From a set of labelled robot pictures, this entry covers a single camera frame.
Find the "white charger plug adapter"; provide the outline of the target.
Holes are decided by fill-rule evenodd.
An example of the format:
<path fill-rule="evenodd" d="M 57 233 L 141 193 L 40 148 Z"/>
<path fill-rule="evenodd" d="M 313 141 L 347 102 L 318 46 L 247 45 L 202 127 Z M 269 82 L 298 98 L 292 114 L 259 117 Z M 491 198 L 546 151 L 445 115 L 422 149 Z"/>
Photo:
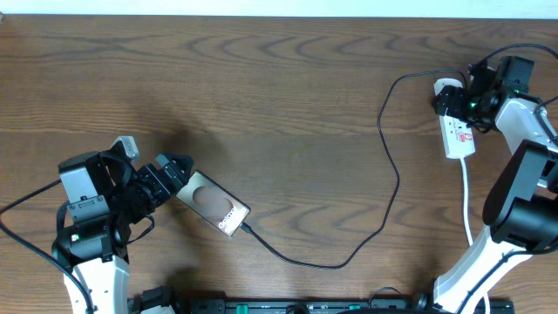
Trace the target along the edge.
<path fill-rule="evenodd" d="M 443 79 L 440 78 L 433 85 L 434 94 L 439 95 L 442 92 L 443 88 L 446 87 L 446 86 L 453 86 L 453 87 L 462 88 L 463 84 L 462 84 L 461 81 L 459 81 L 455 78 L 443 78 Z"/>

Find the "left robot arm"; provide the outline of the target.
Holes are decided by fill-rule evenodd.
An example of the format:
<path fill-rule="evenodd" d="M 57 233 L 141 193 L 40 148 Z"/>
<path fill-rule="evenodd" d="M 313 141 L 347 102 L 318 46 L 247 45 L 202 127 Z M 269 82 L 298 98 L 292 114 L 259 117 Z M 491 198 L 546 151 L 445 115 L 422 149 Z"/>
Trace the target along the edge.
<path fill-rule="evenodd" d="M 76 313 L 127 313 L 128 244 L 133 224 L 153 217 L 184 188 L 194 161 L 159 154 L 154 164 L 132 166 L 113 148 L 59 164 L 68 202 L 57 214 L 52 253 L 78 281 L 71 294 Z"/>

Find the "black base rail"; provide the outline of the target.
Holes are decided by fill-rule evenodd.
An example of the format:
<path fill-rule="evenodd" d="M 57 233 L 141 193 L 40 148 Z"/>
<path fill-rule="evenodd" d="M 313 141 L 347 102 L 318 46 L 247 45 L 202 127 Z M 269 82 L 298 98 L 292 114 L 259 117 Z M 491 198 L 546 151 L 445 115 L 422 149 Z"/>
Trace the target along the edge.
<path fill-rule="evenodd" d="M 199 299 L 174 305 L 155 305 L 142 309 L 130 304 L 131 313 L 185 314 L 335 314 L 335 313 L 427 313 L 415 310 L 405 299 L 376 298 L 371 304 L 364 300 L 304 301 L 304 300 L 223 300 Z"/>

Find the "white power strip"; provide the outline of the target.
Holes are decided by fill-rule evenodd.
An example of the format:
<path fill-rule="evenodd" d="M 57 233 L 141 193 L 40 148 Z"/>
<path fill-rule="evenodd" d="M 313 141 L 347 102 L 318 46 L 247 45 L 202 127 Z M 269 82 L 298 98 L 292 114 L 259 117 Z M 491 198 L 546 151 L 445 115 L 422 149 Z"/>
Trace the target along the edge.
<path fill-rule="evenodd" d="M 439 117 L 446 158 L 464 159 L 475 153 L 473 131 L 465 122 L 450 117 Z"/>

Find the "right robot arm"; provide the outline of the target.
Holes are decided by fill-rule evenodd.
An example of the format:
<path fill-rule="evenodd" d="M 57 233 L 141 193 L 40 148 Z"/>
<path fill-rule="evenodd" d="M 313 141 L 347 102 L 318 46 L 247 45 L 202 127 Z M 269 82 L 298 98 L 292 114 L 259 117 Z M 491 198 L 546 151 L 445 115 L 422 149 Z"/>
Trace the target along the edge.
<path fill-rule="evenodd" d="M 484 226 L 466 253 L 433 285 L 426 306 L 440 313 L 472 313 L 513 267 L 557 249 L 557 132 L 543 101 L 530 94 L 534 62 L 503 57 L 497 68 L 471 65 L 469 85 L 441 78 L 434 84 L 446 155 L 464 160 L 474 151 L 473 130 L 501 133 L 512 154 L 487 195 Z"/>

